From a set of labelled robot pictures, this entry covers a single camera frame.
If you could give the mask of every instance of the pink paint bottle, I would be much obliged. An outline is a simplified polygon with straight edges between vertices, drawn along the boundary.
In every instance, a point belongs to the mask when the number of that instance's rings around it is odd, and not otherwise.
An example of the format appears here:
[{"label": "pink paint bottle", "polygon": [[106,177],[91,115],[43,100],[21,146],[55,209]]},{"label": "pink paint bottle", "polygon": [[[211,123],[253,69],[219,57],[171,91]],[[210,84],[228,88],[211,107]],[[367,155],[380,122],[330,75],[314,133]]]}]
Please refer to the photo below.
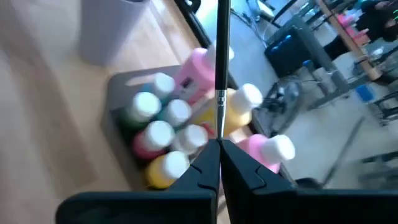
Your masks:
[{"label": "pink paint bottle", "polygon": [[165,121],[153,121],[132,140],[133,153],[142,160],[152,160],[166,153],[175,133]]},{"label": "pink paint bottle", "polygon": [[268,139],[261,134],[254,134],[238,143],[238,146],[263,166],[278,173],[280,163],[295,156],[295,148],[289,137],[277,135]]},{"label": "pink paint bottle", "polygon": [[[229,48],[229,59],[234,52]],[[194,105],[209,90],[215,86],[216,44],[208,49],[194,49],[191,56],[185,61],[181,71],[174,75],[175,94],[190,106]]]}]

